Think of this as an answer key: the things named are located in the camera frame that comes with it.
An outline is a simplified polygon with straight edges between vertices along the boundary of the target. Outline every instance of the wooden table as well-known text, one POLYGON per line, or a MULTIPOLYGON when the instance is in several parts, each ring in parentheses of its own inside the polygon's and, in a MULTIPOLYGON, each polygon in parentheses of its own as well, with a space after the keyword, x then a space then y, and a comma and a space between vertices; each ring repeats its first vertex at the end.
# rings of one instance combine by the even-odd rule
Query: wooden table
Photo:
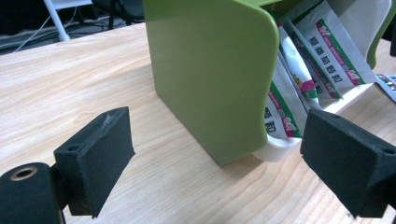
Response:
MULTIPOLYGON (((396 74, 389 43, 378 73, 396 74)), ((68 223, 390 223, 354 219, 302 160, 218 167, 157 97, 145 24, 0 57, 0 175, 52 151, 107 110, 130 107, 136 155, 99 218, 68 223)), ((396 106, 376 86, 341 114, 396 145, 396 106)))

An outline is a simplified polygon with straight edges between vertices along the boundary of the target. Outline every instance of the gray carpet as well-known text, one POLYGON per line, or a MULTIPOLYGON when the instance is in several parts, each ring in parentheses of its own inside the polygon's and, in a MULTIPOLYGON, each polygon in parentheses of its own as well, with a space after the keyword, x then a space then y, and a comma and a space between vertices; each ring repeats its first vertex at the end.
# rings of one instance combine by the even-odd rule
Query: gray carpet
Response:
MULTIPOLYGON (((101 17, 98 20, 78 23, 71 21, 65 28, 71 39, 79 38, 85 35, 93 35, 107 30, 108 17, 101 17)), ((120 18, 114 19, 114 29, 125 26, 125 21, 120 18)), ((52 27, 46 27, 39 32, 38 30, 25 30, 17 35, 0 35, 0 55, 13 53, 15 50, 21 51, 33 49, 48 44, 60 42, 58 30, 52 27)))

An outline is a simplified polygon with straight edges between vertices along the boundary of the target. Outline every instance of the medicine packet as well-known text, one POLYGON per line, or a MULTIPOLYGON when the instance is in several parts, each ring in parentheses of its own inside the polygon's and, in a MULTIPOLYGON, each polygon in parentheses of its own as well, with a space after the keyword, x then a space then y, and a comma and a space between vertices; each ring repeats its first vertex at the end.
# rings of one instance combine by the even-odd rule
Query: medicine packet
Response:
POLYGON ((305 110, 305 113, 308 114, 309 110, 311 109, 311 106, 308 104, 308 102, 305 100, 305 97, 303 94, 300 92, 299 86, 293 81, 293 77, 291 76, 289 66, 286 63, 285 58, 283 57, 282 53, 277 54, 278 59, 283 65, 283 68, 285 68, 286 73, 288 74, 289 79, 291 80, 291 84, 293 85, 294 90, 296 91, 298 98, 300 99, 301 103, 303 104, 303 108, 305 110))
POLYGON ((278 25, 278 31, 280 52, 283 56, 282 59, 286 61, 286 64, 283 65, 285 68, 289 68, 287 71, 290 71, 290 78, 299 88, 297 92, 300 92, 304 96, 305 100, 311 107, 321 109, 318 104, 316 85, 309 74, 303 58, 300 56, 297 48, 295 48, 289 35, 286 33, 286 30, 280 24, 278 25))
POLYGON ((375 74, 327 1, 313 8, 295 27, 319 56, 318 63, 326 67, 341 93, 375 82, 375 74))
POLYGON ((376 75, 376 83, 396 102, 396 75, 376 75))
POLYGON ((287 72, 282 62, 277 58, 265 106, 265 129, 275 138, 301 138, 304 133, 306 117, 303 105, 294 91, 287 72))
POLYGON ((323 104, 331 99, 342 98, 341 92, 330 78, 326 67, 320 62, 319 56, 309 48, 303 36, 291 23, 289 18, 285 19, 285 29, 289 33, 292 42, 305 61, 305 65, 316 85, 319 101, 323 104))

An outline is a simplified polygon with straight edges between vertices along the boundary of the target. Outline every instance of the white cable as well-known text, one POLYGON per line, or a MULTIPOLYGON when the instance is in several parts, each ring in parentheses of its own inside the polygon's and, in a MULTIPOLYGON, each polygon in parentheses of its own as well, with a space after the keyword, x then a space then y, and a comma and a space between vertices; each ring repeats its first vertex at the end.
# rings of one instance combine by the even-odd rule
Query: white cable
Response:
MULTIPOLYGON (((66 28, 67 26, 70 25, 70 23, 72 23, 73 19, 74 19, 75 16, 76 16, 76 13, 77 13, 77 7, 75 8, 75 11, 74 11, 74 14, 73 14, 72 19, 70 19, 70 22, 67 23, 67 24, 64 26, 64 28, 66 28)), ((25 41, 23 42, 23 44, 21 44, 17 49, 15 49, 15 50, 13 51, 13 53, 17 52, 17 51, 20 50, 25 44, 27 44, 29 41, 31 41, 31 40, 33 39, 33 37, 35 37, 35 35, 37 35, 37 34, 43 29, 43 27, 47 24, 47 22, 49 21, 49 19, 50 19, 50 16, 44 21, 44 23, 41 25, 41 27, 40 27, 33 35, 31 35, 27 40, 25 40, 25 41)))
POLYGON ((17 52, 18 50, 20 50, 25 44, 27 44, 27 42, 29 42, 33 37, 35 37, 35 35, 38 34, 38 32, 41 31, 41 29, 43 29, 43 27, 46 25, 46 23, 50 20, 50 16, 44 21, 44 23, 41 25, 41 27, 33 34, 31 35, 27 40, 25 40, 25 42, 23 42, 23 44, 21 44, 17 49, 15 49, 13 51, 13 53, 17 52))

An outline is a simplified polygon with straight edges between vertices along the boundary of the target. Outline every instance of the green plastic box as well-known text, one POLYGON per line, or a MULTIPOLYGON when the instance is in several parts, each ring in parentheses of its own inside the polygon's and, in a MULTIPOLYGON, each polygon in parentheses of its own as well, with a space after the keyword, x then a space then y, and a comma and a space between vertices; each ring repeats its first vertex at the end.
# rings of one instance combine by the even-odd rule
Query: green plastic box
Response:
MULTIPOLYGON (((379 37, 394 15, 394 1, 389 0, 383 25, 370 43, 366 58, 371 66, 379 37)), ((268 11, 281 15, 299 2, 143 2, 157 94, 219 165, 266 150, 263 110, 279 45, 268 11)), ((370 1, 340 2, 348 9, 370 1)))

